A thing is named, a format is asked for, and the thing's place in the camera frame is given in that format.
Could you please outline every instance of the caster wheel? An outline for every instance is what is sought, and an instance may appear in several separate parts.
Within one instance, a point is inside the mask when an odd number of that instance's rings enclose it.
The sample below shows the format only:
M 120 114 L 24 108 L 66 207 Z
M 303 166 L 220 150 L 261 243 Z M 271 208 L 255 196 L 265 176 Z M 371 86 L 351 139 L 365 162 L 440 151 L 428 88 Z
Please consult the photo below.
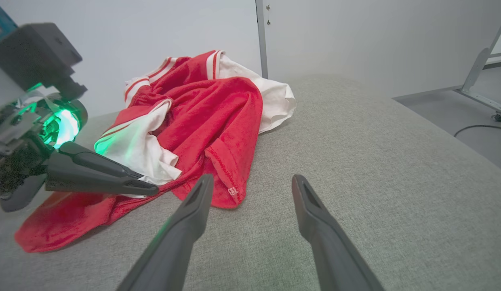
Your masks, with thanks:
M 501 112 L 497 112 L 495 115 L 491 116 L 496 122 L 501 122 Z

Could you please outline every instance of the gray fabric surface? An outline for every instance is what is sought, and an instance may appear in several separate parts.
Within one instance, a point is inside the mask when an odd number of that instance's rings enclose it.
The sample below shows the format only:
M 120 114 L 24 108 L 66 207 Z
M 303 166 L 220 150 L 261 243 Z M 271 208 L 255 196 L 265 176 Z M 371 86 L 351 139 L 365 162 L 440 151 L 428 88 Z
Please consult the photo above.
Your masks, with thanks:
M 259 136 L 241 206 L 211 209 L 184 290 L 319 289 L 297 229 L 295 173 L 386 290 L 501 290 L 499 168 L 353 82 L 319 76 L 291 86 L 295 114 Z M 80 142 L 91 145 L 113 117 L 91 120 Z M 60 251 L 26 254 L 13 233 L 41 197 L 27 210 L 0 212 L 0 290 L 115 289 L 180 203 L 166 193 Z

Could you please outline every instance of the black cable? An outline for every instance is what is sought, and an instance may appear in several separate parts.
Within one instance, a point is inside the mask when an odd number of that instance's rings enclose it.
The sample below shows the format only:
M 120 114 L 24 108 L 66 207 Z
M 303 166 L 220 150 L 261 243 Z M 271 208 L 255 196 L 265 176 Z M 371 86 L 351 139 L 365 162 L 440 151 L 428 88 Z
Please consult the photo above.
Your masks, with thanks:
M 459 134 L 461 131 L 465 131 L 465 130 L 470 129 L 470 128 L 472 128 L 472 127 L 491 127 L 492 129 L 501 129 L 501 127 L 497 127 L 497 126 L 495 126 L 495 125 L 487 125 L 487 124 L 470 125 L 469 127 L 465 127 L 465 128 L 463 128 L 463 129 L 461 129 L 461 130 L 457 131 L 457 132 L 453 135 L 453 137 L 457 137 L 457 134 Z

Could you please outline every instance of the robotic arm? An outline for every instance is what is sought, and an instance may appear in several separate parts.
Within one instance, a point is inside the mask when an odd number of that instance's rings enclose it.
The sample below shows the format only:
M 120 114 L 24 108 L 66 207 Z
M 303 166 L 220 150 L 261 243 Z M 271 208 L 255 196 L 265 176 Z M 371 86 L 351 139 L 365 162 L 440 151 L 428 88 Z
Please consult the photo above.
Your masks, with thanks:
M 158 193 L 157 186 L 138 180 L 141 174 L 72 142 L 88 118 L 78 101 L 87 89 L 71 78 L 72 66 L 81 60 L 54 23 L 0 34 L 3 210 L 28 205 L 44 182 L 46 190 L 66 192 Z M 59 93 L 44 96 L 35 90 L 40 86 Z

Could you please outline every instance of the metal stand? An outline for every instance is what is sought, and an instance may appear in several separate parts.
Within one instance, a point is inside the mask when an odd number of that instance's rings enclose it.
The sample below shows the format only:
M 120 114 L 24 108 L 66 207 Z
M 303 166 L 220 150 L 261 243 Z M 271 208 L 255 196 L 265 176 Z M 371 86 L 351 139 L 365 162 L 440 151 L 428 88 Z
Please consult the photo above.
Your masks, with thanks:
M 462 88 L 454 90 L 455 92 L 464 95 L 474 101 L 477 101 L 478 103 L 485 105 L 487 107 L 490 107 L 495 110 L 495 114 L 491 116 L 495 121 L 501 122 L 501 104 L 498 102 L 495 102 L 489 98 L 486 98 L 476 92 L 470 91 L 470 88 L 475 84 L 475 82 L 478 79 L 478 76 L 482 72 L 482 69 L 484 68 L 484 65 L 486 64 L 487 59 L 490 57 L 501 57 L 501 53 L 496 53 L 493 55 L 491 54 L 491 51 L 493 51 L 493 48 L 495 47 L 496 42 L 498 41 L 498 38 L 500 37 L 501 34 L 501 28 L 498 30 L 498 33 L 495 37 L 495 40 L 493 41 L 493 44 L 491 45 L 490 48 L 485 48 L 483 49 L 480 54 L 478 54 L 477 59 L 475 60 L 474 66 L 472 67 L 472 70 L 470 71 L 470 74 L 468 74 L 468 78 L 466 78 L 466 81 L 464 82 L 464 85 Z

